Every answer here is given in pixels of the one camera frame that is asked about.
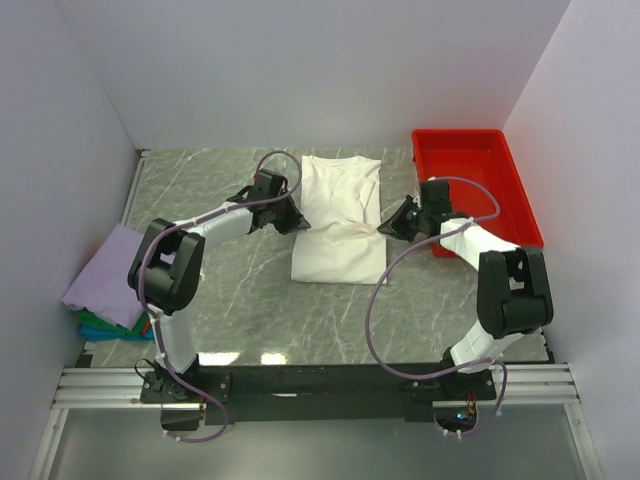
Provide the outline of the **white t-shirt red print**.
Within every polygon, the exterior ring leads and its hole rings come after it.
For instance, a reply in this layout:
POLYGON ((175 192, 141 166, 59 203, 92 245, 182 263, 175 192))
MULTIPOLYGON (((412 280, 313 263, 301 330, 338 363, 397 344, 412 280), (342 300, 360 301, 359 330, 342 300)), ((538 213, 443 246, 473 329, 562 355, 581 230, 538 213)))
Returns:
POLYGON ((381 220, 382 162, 363 156, 302 158, 300 210, 310 228, 297 234, 291 279, 374 285, 387 267, 381 220))

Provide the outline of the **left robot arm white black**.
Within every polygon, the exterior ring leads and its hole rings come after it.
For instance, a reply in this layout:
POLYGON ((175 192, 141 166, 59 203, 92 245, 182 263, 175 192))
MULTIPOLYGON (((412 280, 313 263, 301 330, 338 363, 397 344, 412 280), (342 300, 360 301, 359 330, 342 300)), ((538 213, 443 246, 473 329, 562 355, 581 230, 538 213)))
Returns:
POLYGON ((198 290, 206 249, 272 225, 281 235, 306 230, 285 176, 260 169, 253 183, 219 207, 188 220, 157 218, 147 227, 128 272, 127 282, 142 298, 156 342, 156 362, 172 369, 164 389, 176 401, 193 399, 200 388, 189 370, 198 354, 185 309, 198 290))

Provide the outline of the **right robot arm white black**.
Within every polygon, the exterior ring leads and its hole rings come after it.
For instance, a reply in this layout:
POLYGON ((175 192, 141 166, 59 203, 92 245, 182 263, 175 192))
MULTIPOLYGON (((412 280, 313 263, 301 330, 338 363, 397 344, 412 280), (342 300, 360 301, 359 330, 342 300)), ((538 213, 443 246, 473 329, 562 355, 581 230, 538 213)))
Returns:
POLYGON ((460 399, 474 386, 472 373, 496 364, 514 342, 551 323, 554 306, 543 252, 506 241, 483 227, 500 213, 498 200, 484 186, 461 177, 432 177, 419 185, 418 196, 406 196, 398 210, 378 226, 379 233, 412 244, 382 273, 365 310, 367 346, 384 370, 408 380, 439 378, 442 393, 460 399), (477 188, 489 199, 493 211, 483 216, 454 211, 452 181, 477 188), (477 320, 445 352, 439 371, 409 374, 385 363, 376 352, 371 314, 379 289, 392 270, 406 256, 431 244, 453 253, 477 272, 477 320))

